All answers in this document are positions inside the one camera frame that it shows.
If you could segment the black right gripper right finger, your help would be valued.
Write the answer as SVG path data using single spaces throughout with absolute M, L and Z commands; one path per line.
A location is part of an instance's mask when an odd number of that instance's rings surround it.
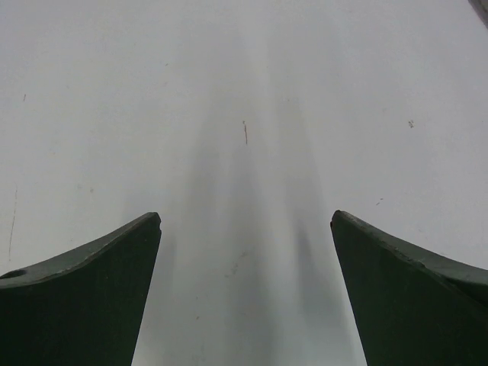
M 337 210 L 330 223 L 369 365 L 485 365 L 487 271 Z

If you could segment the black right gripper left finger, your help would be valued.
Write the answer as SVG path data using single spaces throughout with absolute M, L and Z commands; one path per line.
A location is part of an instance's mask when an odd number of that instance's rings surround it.
M 146 213 L 1 276 L 3 365 L 130 365 L 161 239 Z

